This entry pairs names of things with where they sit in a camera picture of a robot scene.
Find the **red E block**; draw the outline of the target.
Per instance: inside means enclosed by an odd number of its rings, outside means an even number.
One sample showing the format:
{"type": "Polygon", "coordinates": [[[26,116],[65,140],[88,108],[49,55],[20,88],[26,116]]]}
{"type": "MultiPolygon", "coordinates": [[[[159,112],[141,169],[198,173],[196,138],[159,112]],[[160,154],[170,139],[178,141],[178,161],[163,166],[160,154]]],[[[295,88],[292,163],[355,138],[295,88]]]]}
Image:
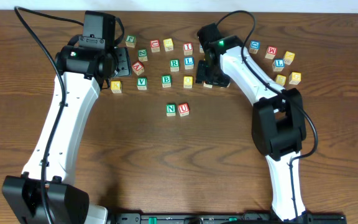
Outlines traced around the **red E block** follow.
{"type": "Polygon", "coordinates": [[[203,83],[203,87],[205,87],[205,88],[212,88],[213,86],[204,82],[204,83],[203,83]]]}

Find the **green N block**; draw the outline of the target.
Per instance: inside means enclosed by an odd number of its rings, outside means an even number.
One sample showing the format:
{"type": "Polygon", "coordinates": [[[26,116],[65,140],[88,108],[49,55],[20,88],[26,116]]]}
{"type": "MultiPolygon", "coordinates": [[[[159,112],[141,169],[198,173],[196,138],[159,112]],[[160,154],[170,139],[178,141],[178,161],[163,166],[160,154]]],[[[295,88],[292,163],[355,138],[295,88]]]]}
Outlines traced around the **green N block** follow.
{"type": "Polygon", "coordinates": [[[175,116],[176,115],[176,105],[175,104],[167,104],[166,105],[166,114],[167,114],[167,116],[175,116]]]}

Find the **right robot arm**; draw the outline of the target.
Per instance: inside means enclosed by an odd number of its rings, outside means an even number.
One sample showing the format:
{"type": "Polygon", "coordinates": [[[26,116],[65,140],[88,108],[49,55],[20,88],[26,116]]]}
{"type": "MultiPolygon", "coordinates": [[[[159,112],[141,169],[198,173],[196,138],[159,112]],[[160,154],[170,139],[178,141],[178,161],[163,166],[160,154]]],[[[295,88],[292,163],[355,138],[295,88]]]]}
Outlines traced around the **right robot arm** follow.
{"type": "Polygon", "coordinates": [[[275,83],[242,48],[240,38],[224,37],[215,23],[197,32],[204,60],[196,82],[227,87],[234,82],[252,105],[251,135],[266,158],[273,189],[272,210],[281,221],[305,212],[300,193],[298,161],[306,137],[300,92],[275,83]]]}

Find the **yellow K block left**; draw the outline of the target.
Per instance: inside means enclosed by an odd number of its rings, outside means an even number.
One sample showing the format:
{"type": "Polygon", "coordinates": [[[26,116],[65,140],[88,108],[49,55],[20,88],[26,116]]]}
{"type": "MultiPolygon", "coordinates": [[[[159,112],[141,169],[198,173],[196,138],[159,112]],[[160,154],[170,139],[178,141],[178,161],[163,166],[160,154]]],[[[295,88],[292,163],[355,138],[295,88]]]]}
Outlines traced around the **yellow K block left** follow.
{"type": "Polygon", "coordinates": [[[122,83],[121,81],[111,81],[110,82],[110,89],[113,93],[122,93],[122,83]]]}

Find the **yellow k block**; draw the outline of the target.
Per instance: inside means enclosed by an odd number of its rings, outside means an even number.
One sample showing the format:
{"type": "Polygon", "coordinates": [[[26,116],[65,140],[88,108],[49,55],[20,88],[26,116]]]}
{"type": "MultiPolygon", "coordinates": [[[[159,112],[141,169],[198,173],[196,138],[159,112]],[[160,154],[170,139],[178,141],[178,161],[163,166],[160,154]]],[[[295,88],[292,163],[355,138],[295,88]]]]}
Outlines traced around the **yellow k block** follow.
{"type": "Polygon", "coordinates": [[[285,65],[290,65],[292,63],[292,61],[295,58],[295,53],[290,52],[290,51],[286,51],[284,56],[283,56],[283,61],[285,65]]]}
{"type": "Polygon", "coordinates": [[[113,93],[122,93],[122,83],[121,81],[111,81],[110,82],[110,89],[113,93]]]}

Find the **yellow O block bottom row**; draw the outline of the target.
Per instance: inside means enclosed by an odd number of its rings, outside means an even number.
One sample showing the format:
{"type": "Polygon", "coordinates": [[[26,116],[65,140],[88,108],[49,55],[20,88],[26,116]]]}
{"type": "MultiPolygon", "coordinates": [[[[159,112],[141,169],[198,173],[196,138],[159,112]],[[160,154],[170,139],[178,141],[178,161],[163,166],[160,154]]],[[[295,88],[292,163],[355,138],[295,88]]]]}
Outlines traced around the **yellow O block bottom row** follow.
{"type": "Polygon", "coordinates": [[[183,87],[184,88],[193,88],[193,77],[192,76],[184,76],[183,77],[183,87]]]}

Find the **blue L block centre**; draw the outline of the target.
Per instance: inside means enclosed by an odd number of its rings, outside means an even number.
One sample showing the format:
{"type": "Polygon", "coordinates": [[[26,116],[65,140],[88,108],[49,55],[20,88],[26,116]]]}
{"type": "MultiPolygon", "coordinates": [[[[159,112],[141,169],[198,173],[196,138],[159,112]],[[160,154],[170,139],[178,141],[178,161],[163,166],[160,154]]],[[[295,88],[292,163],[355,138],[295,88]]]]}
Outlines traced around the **blue L block centre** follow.
{"type": "Polygon", "coordinates": [[[185,70],[194,69],[194,58],[193,57],[185,57],[184,58],[185,70]]]}

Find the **red U block top row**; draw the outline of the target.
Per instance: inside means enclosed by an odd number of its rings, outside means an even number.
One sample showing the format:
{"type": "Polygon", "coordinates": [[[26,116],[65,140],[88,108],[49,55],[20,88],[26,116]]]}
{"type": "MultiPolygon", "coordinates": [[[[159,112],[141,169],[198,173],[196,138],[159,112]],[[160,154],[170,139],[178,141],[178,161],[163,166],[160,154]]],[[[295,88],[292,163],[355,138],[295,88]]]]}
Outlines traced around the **red U block top row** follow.
{"type": "Polygon", "coordinates": [[[160,51],[160,41],[159,40],[151,40],[150,41],[150,49],[153,53],[160,51]]]}

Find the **red I block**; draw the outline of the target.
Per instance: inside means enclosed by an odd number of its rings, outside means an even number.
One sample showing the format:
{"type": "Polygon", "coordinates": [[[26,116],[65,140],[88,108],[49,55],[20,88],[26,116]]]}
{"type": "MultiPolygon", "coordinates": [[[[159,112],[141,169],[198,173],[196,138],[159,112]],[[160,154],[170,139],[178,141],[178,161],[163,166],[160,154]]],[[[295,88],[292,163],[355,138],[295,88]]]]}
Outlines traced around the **red I block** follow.
{"type": "Polygon", "coordinates": [[[184,55],[192,55],[193,54],[193,44],[191,42],[183,44],[183,53],[184,53],[184,55]]]}

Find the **green R block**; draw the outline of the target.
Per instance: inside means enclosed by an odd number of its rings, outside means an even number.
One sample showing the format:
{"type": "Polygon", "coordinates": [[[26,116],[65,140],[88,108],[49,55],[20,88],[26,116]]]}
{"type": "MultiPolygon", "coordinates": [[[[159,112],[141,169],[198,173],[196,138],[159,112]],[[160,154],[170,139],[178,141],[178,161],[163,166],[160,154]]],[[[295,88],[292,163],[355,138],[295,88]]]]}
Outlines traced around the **green R block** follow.
{"type": "Polygon", "coordinates": [[[180,61],[179,59],[170,60],[170,71],[179,72],[180,71],[180,61]]]}

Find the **blue D block right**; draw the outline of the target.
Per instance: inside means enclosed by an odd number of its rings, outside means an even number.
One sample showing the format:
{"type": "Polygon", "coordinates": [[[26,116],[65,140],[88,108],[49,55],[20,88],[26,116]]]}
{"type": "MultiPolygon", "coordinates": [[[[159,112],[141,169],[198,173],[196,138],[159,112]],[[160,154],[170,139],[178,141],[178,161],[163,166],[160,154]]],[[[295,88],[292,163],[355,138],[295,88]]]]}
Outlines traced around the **blue D block right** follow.
{"type": "Polygon", "coordinates": [[[249,53],[256,54],[260,49],[260,42],[256,40],[251,40],[249,44],[249,53]]]}

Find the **yellow S block top row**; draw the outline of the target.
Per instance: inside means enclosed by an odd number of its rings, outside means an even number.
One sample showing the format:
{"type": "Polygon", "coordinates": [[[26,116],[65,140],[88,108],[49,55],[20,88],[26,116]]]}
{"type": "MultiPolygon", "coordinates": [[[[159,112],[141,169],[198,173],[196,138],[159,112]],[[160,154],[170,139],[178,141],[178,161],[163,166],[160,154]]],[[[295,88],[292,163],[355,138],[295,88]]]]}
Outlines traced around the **yellow S block top row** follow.
{"type": "Polygon", "coordinates": [[[164,39],[163,46],[166,52],[172,51],[174,49],[173,40],[171,38],[164,39]]]}

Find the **blue L block right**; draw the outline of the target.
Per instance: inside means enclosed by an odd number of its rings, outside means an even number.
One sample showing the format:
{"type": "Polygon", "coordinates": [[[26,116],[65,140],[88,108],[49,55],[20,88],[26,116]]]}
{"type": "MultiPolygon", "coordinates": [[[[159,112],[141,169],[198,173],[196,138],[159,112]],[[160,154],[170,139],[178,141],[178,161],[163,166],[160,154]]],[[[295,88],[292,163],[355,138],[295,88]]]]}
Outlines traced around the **blue L block right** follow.
{"type": "Polygon", "coordinates": [[[285,68],[283,59],[275,59],[272,64],[272,69],[274,72],[281,72],[285,68]]]}

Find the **yellow S block bottom right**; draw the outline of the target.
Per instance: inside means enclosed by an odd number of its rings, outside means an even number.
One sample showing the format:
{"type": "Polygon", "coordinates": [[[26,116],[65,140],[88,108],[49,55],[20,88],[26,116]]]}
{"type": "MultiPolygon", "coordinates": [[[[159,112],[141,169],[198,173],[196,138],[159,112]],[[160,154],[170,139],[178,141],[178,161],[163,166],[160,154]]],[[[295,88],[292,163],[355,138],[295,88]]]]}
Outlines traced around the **yellow S block bottom right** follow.
{"type": "Polygon", "coordinates": [[[278,74],[278,75],[275,77],[275,83],[277,83],[277,84],[280,85],[280,86],[285,86],[286,80],[287,80],[286,76],[281,75],[281,74],[278,74]]]}

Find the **yellow K block far right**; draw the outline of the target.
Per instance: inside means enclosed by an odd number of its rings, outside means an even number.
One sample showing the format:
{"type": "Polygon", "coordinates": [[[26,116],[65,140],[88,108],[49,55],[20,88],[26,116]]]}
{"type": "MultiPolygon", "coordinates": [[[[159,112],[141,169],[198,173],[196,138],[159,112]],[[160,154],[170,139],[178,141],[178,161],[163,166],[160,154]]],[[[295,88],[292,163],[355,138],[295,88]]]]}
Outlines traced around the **yellow K block far right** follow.
{"type": "Polygon", "coordinates": [[[283,61],[285,65],[290,65],[292,63],[292,61],[295,58],[295,53],[290,52],[290,51],[286,51],[284,56],[283,56],[283,61]]]}

